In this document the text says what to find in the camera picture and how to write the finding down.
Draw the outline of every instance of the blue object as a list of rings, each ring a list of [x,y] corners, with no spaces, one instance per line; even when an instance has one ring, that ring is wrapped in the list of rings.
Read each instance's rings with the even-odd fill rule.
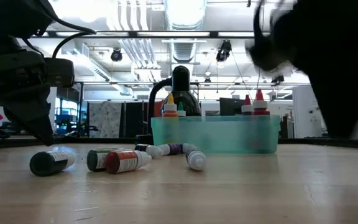
[[[266,154],[277,150],[280,117],[210,116],[180,118],[176,125],[152,118],[155,145],[164,144],[164,127],[176,142],[194,144],[205,153]]]

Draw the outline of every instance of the monitor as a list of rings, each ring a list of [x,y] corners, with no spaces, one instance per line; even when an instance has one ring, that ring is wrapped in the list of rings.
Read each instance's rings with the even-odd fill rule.
[[[219,105],[221,108],[221,116],[234,116],[241,114],[241,106],[244,100],[232,98],[220,98]]]

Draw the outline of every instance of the ceiling duct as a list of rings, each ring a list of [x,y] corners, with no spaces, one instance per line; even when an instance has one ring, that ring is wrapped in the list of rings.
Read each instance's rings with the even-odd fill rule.
[[[164,0],[165,19],[169,30],[201,30],[206,0]],[[171,53],[179,63],[191,62],[196,43],[172,43]]]

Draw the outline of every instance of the desk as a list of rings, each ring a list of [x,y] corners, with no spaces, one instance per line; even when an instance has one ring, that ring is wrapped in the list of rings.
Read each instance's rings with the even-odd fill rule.
[[[358,223],[358,149],[279,145],[277,155],[183,155],[117,175],[89,172],[88,150],[67,144],[0,149],[0,223]],[[66,172],[36,177],[37,151],[76,152]]]

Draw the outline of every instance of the translucent plastic container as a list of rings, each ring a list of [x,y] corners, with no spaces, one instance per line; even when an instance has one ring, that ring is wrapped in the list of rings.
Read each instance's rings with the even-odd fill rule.
[[[266,154],[277,150],[280,117],[152,118],[155,145],[189,143],[205,153]]]

